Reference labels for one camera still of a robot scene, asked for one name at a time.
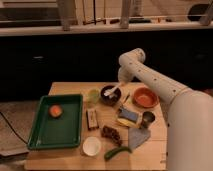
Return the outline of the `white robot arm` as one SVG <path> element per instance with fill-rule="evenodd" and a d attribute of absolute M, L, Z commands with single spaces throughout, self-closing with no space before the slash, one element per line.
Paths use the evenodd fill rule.
<path fill-rule="evenodd" d="M 136 77 L 169 104 L 167 171 L 213 171 L 213 97 L 145 66 L 145 59 L 141 48 L 123 53 L 118 79 Z"/>

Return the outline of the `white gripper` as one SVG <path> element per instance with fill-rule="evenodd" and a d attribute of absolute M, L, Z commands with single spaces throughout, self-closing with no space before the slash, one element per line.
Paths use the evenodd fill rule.
<path fill-rule="evenodd" d="M 134 76 L 129 73 L 126 69 L 123 67 L 120 67 L 118 70 L 118 81 L 123 83 L 128 83 L 133 80 Z"/>

